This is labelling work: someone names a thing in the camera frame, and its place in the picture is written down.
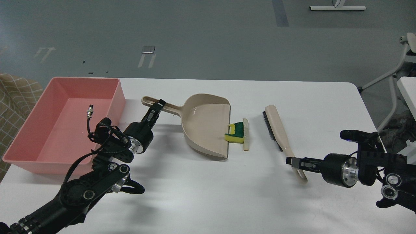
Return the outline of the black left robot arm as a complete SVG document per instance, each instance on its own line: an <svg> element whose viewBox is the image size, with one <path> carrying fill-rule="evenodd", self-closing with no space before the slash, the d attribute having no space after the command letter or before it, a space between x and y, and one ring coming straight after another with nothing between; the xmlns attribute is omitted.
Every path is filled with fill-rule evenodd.
<svg viewBox="0 0 416 234"><path fill-rule="evenodd" d="M83 223L91 209L108 193L142 194L145 189L130 178L134 154L144 153L153 140L152 128L166 105L162 99L150 105L140 122L121 131L103 118L92 132L93 105L87 110L88 138L100 147L81 156L69 168L57 195L13 225L1 223L2 234L56 234Z"/></svg>

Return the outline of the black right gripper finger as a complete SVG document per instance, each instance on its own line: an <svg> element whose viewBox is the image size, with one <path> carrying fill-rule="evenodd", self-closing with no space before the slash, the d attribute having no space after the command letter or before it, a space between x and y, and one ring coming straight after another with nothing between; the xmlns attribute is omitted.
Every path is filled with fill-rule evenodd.
<svg viewBox="0 0 416 234"><path fill-rule="evenodd" d="M321 172L320 162L316 161L292 161L292 167L309 172Z"/></svg>
<svg viewBox="0 0 416 234"><path fill-rule="evenodd" d="M286 157L286 164L296 169L318 169L322 159Z"/></svg>

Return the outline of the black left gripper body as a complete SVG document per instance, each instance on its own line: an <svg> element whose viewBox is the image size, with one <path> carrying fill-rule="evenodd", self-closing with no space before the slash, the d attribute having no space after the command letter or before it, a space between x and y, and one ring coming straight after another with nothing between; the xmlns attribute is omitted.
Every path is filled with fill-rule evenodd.
<svg viewBox="0 0 416 234"><path fill-rule="evenodd" d="M141 154L146 151L154 138L152 127L149 122L133 122L124 130L123 133L130 139L131 153Z"/></svg>

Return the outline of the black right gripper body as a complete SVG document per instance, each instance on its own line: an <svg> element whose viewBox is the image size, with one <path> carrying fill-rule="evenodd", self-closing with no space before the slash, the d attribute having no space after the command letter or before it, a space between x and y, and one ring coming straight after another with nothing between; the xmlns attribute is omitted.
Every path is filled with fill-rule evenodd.
<svg viewBox="0 0 416 234"><path fill-rule="evenodd" d="M325 156L320 163L320 173L324 181L341 186L344 188L351 188L343 177L344 165L350 159L349 155L331 153Z"/></svg>

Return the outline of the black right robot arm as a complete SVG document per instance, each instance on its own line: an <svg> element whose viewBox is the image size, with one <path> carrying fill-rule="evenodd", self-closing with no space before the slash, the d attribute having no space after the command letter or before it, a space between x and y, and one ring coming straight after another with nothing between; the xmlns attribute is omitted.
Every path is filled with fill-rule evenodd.
<svg viewBox="0 0 416 234"><path fill-rule="evenodd" d="M385 152L377 132L349 129L339 135L357 143L355 157L337 153L323 159L287 157L286 164L293 169L319 173L325 182L344 188L352 188L357 182L372 186L379 181L382 198L376 202L377 207L400 205L415 212L415 165L407 162L407 156Z"/></svg>

